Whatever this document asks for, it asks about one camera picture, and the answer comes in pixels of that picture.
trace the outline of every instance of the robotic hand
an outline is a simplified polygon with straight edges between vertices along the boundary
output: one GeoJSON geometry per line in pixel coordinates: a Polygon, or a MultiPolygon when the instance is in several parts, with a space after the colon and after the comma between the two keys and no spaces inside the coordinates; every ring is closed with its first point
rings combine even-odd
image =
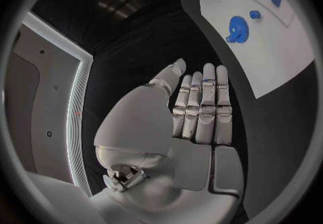
{"type": "Polygon", "coordinates": [[[205,64],[203,74],[185,76],[171,114],[168,99],[185,69],[179,59],[129,92],[94,140],[109,196],[144,223],[223,223],[242,198],[227,69],[205,64]]]}

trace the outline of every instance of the white panel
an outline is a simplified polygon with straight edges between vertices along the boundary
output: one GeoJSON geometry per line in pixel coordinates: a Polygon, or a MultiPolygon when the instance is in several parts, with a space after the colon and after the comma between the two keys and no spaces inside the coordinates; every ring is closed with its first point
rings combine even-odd
{"type": "Polygon", "coordinates": [[[288,0],[276,8],[270,0],[200,0],[202,15],[222,38],[229,36],[233,16],[243,17],[249,38],[243,43],[228,43],[242,66],[256,98],[294,78],[314,59],[313,47],[288,0]],[[261,19],[251,19],[258,10],[261,19]]]}

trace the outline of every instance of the blue gear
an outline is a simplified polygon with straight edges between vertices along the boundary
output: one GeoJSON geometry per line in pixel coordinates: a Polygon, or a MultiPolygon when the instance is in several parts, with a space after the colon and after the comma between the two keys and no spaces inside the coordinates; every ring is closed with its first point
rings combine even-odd
{"type": "Polygon", "coordinates": [[[244,43],[249,37],[249,27],[244,18],[234,16],[230,20],[230,35],[227,37],[229,43],[244,43]]]}

